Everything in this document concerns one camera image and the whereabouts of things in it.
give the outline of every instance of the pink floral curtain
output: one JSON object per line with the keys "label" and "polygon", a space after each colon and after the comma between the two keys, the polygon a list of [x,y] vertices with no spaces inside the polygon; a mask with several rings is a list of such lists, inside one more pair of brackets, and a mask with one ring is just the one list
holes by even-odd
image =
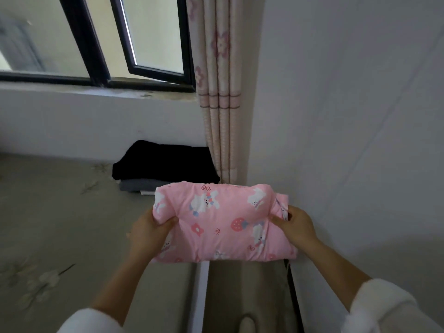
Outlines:
{"label": "pink floral curtain", "polygon": [[236,183],[242,0],[186,0],[207,145],[223,183]]}

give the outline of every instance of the hand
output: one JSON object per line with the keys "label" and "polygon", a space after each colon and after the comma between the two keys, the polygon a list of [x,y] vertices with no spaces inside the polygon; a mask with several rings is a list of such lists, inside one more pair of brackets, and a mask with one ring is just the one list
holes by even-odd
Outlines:
{"label": "hand", "polygon": [[291,244],[302,251],[319,240],[314,230],[313,221],[302,209],[288,206],[288,221],[275,215],[270,215],[269,220],[282,229]]}
{"label": "hand", "polygon": [[153,208],[150,208],[134,222],[131,232],[126,235],[130,239],[130,260],[148,264],[162,249],[165,239],[178,222],[172,217],[159,225],[153,218]]}

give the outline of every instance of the white sleeve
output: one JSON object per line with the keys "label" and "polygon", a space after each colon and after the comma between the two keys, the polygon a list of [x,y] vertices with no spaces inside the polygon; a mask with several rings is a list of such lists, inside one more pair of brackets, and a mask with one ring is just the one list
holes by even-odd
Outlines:
{"label": "white sleeve", "polygon": [[343,333],[444,333],[400,287],[372,279],[362,284],[347,316]]}
{"label": "white sleeve", "polygon": [[116,320],[92,308],[77,311],[57,333],[125,333]]}

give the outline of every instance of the window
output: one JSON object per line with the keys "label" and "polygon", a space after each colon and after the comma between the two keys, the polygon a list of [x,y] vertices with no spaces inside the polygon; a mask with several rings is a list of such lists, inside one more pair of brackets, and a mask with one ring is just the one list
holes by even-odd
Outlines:
{"label": "window", "polygon": [[193,92],[186,0],[0,0],[0,80]]}

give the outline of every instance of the person's left hand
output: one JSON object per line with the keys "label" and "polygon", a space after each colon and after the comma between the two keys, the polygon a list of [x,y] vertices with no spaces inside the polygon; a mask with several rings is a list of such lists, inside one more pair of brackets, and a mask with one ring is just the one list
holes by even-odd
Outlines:
{"label": "person's left hand", "polygon": [[159,225],[153,218],[153,208],[147,210],[134,222],[131,232],[126,235],[130,239],[130,260],[148,264],[162,249],[165,239],[178,222],[176,216]]}

